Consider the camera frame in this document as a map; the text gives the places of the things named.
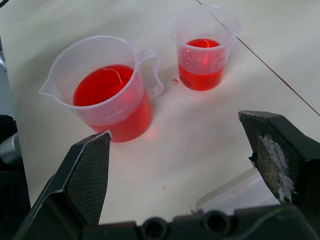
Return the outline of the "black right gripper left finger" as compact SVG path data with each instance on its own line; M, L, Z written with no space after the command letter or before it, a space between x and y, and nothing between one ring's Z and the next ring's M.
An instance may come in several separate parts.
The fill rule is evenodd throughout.
M110 143L104 131L71 146L13 240L79 240L100 221L108 187Z

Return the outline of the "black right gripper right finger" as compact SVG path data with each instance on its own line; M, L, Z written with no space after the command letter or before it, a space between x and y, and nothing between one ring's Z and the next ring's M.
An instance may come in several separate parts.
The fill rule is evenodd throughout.
M252 149L249 159L275 198L320 213L320 143L280 114L242 110L238 119Z

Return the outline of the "small beaker with red liquid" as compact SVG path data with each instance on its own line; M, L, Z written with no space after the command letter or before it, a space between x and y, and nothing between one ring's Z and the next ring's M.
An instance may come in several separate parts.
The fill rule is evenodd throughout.
M194 6L178 16L170 37L176 44L181 82L196 91L215 88L240 28L235 15L217 5Z

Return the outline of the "silver and black robot body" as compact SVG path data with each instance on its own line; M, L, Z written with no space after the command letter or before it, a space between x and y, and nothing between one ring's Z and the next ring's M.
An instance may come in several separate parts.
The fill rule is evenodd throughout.
M0 240L12 240L31 209L16 121L0 114Z

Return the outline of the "large beaker with red liquid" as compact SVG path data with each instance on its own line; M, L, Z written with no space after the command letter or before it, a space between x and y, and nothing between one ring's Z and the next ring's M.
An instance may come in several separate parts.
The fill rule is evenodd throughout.
M55 98L96 132L110 131L124 143L141 136L152 121L151 99L164 88L146 88L140 66L153 59L158 76L161 56L136 53L125 40L91 36L67 47L53 62L40 94Z

